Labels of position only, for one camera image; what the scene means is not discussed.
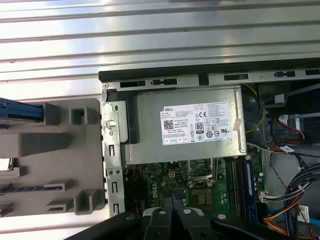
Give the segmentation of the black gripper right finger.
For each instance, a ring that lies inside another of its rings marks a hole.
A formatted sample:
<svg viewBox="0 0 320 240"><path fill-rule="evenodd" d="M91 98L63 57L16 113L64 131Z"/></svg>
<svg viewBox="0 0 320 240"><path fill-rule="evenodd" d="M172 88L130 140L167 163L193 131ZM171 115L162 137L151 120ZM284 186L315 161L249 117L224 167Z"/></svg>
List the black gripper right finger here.
<svg viewBox="0 0 320 240"><path fill-rule="evenodd" d="M174 213L182 225L181 240L283 240L284 235L261 224L230 214L206 216L199 208L186 207L184 194L174 192Z"/></svg>

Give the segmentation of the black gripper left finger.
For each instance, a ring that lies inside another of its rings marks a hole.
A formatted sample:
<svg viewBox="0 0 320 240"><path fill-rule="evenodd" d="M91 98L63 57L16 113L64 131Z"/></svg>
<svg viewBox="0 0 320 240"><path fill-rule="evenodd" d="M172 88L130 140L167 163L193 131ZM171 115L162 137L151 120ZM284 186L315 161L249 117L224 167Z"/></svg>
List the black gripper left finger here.
<svg viewBox="0 0 320 240"><path fill-rule="evenodd" d="M173 196L163 191L161 206L144 210L142 217L123 212L82 230L68 240L168 240L171 237Z"/></svg>

